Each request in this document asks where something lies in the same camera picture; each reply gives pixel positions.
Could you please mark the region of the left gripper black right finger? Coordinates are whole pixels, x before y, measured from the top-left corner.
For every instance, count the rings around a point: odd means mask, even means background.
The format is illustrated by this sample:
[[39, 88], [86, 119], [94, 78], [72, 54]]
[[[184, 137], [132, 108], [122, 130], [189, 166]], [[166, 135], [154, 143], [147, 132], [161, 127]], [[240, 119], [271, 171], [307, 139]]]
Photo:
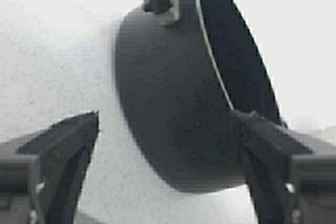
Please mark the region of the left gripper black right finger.
[[335, 146], [232, 110], [231, 132], [259, 223], [335, 223]]

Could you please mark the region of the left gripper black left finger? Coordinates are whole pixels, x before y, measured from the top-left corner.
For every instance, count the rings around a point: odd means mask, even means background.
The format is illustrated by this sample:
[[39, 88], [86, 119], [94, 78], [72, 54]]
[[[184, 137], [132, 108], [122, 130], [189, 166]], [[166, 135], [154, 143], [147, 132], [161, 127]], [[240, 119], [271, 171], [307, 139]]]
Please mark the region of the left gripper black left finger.
[[1, 223], [73, 223], [99, 112], [1, 142]]

